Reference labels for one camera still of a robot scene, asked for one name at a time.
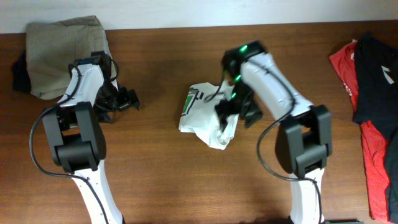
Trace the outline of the white printed t-shirt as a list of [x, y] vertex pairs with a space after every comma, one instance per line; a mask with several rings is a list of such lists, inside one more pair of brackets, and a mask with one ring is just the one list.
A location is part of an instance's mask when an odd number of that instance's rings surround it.
[[224, 81], [220, 86], [211, 83], [198, 83], [190, 87], [178, 129], [182, 133], [194, 133], [208, 147], [226, 149], [234, 138], [238, 115], [227, 117], [227, 126], [223, 129], [215, 111], [221, 100], [228, 100], [233, 86]]

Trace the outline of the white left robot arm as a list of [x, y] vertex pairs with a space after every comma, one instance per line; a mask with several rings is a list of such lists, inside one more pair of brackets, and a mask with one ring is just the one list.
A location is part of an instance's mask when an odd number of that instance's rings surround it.
[[68, 66], [70, 83], [62, 98], [41, 115], [61, 177], [78, 187], [92, 223], [124, 223], [106, 178], [106, 140], [101, 123], [111, 113], [140, 107], [134, 90], [119, 86], [118, 64], [103, 51]]

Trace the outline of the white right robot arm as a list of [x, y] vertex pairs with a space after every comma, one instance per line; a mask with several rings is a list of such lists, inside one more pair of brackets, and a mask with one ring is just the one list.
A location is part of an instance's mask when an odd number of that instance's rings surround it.
[[[273, 115], [274, 122], [259, 136], [257, 157], [278, 179], [290, 182], [291, 223], [324, 223], [321, 184], [332, 153], [331, 113], [325, 105], [315, 106], [302, 96], [277, 67], [272, 54], [258, 41], [227, 50], [221, 60], [223, 73], [234, 88], [227, 100], [215, 105], [222, 130], [228, 117], [238, 115], [246, 128], [262, 118], [254, 97]], [[260, 142], [277, 128], [275, 155], [285, 175], [272, 170], [261, 155]]]

